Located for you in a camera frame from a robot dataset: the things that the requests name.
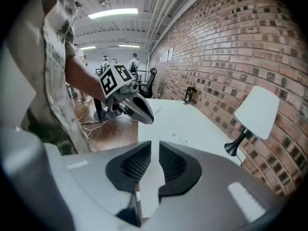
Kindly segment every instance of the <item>white desk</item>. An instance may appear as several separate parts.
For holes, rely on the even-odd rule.
[[[175,100],[147,101],[154,113],[154,122],[138,124],[138,141],[152,141],[151,163],[140,181],[144,218],[150,217],[158,208],[158,189],[165,184],[164,172],[158,162],[159,141],[179,143],[241,164],[237,157],[230,156],[224,149],[224,144],[231,142],[228,136],[194,106]],[[237,154],[244,161],[245,155],[240,150]]]

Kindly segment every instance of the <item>white ceiling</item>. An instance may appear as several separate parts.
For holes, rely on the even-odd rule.
[[[147,52],[186,0],[108,0],[109,3],[104,6],[99,3],[99,0],[76,1],[82,4],[75,22],[75,42],[80,47],[94,45],[100,52],[110,50]],[[155,6],[157,6],[156,13],[149,31]],[[92,13],[117,8],[137,8],[138,14],[112,15],[97,19],[88,17]],[[159,21],[162,21],[160,27],[156,23],[158,17],[161,18]],[[119,48],[119,44],[139,45],[140,49]]]

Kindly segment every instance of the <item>small object on desk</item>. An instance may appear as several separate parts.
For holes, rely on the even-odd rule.
[[[278,105],[279,98],[275,94],[262,87],[254,86],[234,113],[246,129],[235,141],[225,144],[227,153],[231,156],[236,156],[238,146],[250,131],[266,140],[274,125]]]
[[[184,99],[184,104],[189,104],[191,102],[195,89],[196,89],[195,87],[187,88],[185,99]]]

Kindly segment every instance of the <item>lamp shade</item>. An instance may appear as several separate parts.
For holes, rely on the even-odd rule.
[[[254,86],[242,105],[235,111],[236,118],[258,137],[266,140],[278,111],[279,98],[270,91]]]

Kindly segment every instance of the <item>fluorescent light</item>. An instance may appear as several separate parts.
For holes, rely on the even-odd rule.
[[[114,14],[129,14],[129,13],[138,13],[138,10],[136,8],[106,10],[106,11],[101,11],[98,13],[90,14],[89,17],[91,19],[95,19],[98,17],[109,16],[109,15],[114,15]]]
[[[139,46],[138,46],[138,45],[127,45],[127,44],[119,44],[119,47],[139,48]]]
[[[88,46],[88,47],[84,47],[84,48],[80,48],[81,50],[87,50],[87,49],[95,49],[95,46]]]

